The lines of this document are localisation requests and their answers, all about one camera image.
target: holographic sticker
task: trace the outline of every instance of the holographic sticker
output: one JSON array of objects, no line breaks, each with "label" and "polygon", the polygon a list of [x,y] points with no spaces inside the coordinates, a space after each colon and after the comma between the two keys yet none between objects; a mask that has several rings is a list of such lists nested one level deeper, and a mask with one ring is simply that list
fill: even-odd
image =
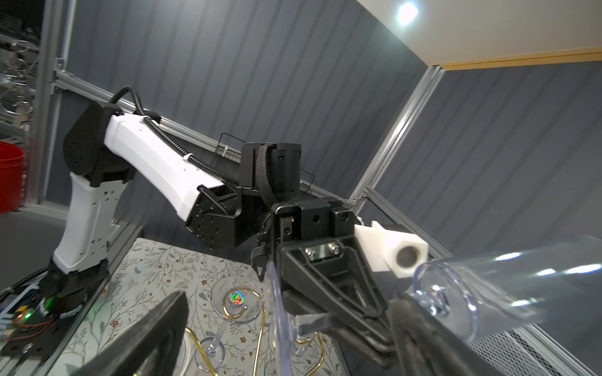
[{"label": "holographic sticker", "polygon": [[237,306],[244,303],[244,295],[240,291],[234,291],[230,294],[230,301],[232,304],[236,304]]}]

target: white ceiling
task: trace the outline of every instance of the white ceiling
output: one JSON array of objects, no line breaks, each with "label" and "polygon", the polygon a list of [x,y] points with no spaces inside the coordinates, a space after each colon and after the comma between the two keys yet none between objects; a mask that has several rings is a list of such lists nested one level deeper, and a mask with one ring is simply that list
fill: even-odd
[{"label": "white ceiling", "polygon": [[602,46],[602,0],[358,0],[426,64]]}]

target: floral pattern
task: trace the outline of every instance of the floral pattern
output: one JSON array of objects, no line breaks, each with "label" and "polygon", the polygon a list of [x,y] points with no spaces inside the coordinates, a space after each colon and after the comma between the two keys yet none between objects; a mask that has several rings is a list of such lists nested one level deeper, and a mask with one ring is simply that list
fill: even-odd
[{"label": "floral pattern", "polygon": [[[264,297],[267,284],[260,283],[248,265],[172,245],[139,238],[124,257],[107,287],[102,291],[71,341],[52,367],[50,376],[69,375],[107,347],[122,330],[173,291],[185,291],[188,298],[188,326],[199,339],[214,336],[223,319],[211,306],[213,284],[226,276],[239,276],[253,282]],[[220,375],[251,376],[261,328],[261,317],[248,324],[230,324],[222,342],[226,349]],[[274,359],[269,345],[271,331],[265,330],[259,355],[258,375]],[[343,376],[343,367],[332,339],[324,342],[324,362],[316,375]],[[293,357],[293,371],[305,375],[320,359],[320,345],[312,341],[305,354]],[[192,365],[187,375],[205,375]]]}]

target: orange trim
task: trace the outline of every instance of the orange trim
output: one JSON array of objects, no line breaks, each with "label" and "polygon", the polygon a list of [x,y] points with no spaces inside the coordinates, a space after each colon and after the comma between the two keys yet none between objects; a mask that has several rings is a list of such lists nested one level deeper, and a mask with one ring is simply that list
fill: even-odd
[{"label": "orange trim", "polygon": [[445,70],[464,70],[540,64],[580,63],[584,61],[602,61],[602,47],[538,52],[537,54],[514,55],[484,60],[455,61],[440,65]]}]

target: red bucket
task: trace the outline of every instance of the red bucket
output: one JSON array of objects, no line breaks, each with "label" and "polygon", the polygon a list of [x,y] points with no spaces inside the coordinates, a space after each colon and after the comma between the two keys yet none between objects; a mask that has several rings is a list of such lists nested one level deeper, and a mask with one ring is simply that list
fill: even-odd
[{"label": "red bucket", "polygon": [[21,205],[24,162],[20,147],[0,141],[0,213]]}]

